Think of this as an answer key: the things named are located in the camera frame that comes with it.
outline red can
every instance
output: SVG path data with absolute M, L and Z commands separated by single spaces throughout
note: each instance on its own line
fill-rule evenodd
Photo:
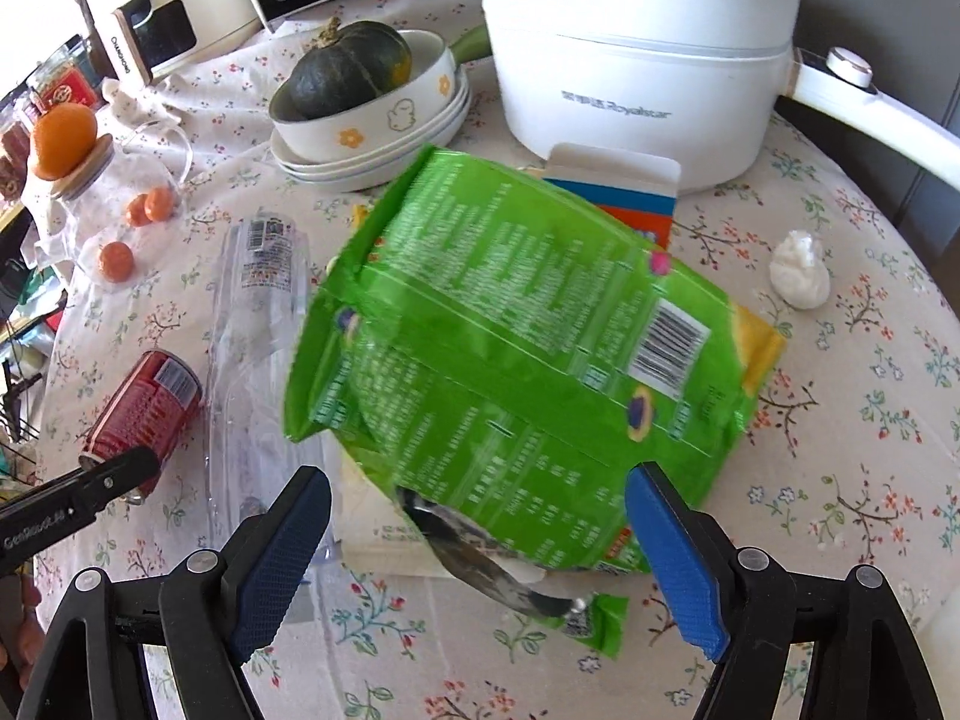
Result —
M 83 444 L 80 465 L 104 463 L 136 446 L 160 458 L 160 473 L 181 433 L 200 410 L 203 389 L 189 365 L 160 349 L 147 352 L 114 392 Z M 139 506 L 157 488 L 160 474 L 124 496 Z

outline screw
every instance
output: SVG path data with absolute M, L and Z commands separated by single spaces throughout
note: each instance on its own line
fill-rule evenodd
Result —
M 856 570 L 856 581 L 859 581 L 864 587 L 876 590 L 883 586 L 883 574 L 872 565 L 861 565 Z
M 90 590 L 97 589 L 97 587 L 100 586 L 100 581 L 100 572 L 90 568 L 83 572 L 83 574 L 80 574 L 73 584 L 77 586 L 80 592 L 89 592 Z
M 770 565 L 770 556 L 762 549 L 755 547 L 741 549 L 740 554 L 736 556 L 736 560 L 748 571 L 765 571 L 767 566 Z
M 195 552 L 186 560 L 186 570 L 191 574 L 205 574 L 217 567 L 217 553 L 202 549 Z

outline kabocha squash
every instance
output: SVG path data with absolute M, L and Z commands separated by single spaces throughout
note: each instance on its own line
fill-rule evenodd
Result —
M 334 17 L 296 63 L 290 100 L 306 119 L 334 116 L 402 86 L 411 69 L 413 55 L 397 30 L 379 22 L 341 28 Z

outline squash stem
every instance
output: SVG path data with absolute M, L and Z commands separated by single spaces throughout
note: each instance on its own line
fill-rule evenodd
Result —
M 323 32 L 320 33 L 320 46 L 324 49 L 326 47 L 332 46 L 338 40 L 340 40 L 340 24 L 342 22 L 336 16 L 333 16 L 329 23 L 323 28 Z

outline barcode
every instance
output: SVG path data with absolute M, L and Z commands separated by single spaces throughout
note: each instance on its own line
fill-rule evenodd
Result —
M 263 235 L 267 230 L 265 221 L 252 221 L 250 223 L 250 234 L 247 236 L 247 250 L 259 251 L 263 248 Z
M 174 396 L 184 408 L 190 405 L 197 394 L 197 382 L 176 360 L 167 360 L 161 365 L 154 381 Z
M 709 328 L 661 298 L 630 363 L 630 376 L 670 399 L 680 400 L 686 378 L 709 335 Z

